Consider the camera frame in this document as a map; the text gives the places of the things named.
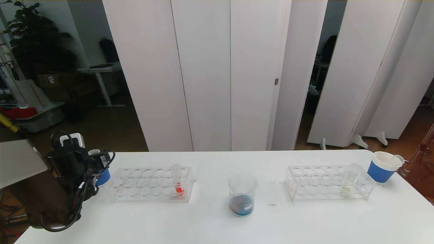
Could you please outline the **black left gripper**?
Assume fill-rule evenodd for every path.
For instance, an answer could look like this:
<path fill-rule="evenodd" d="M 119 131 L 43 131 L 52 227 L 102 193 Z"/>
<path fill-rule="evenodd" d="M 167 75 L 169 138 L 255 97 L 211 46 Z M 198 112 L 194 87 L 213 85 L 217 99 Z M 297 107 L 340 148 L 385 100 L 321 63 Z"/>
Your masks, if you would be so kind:
<path fill-rule="evenodd" d="M 105 170 L 108 169 L 112 158 L 111 152 L 89 152 L 88 153 L 88 166 L 91 170 Z"/>

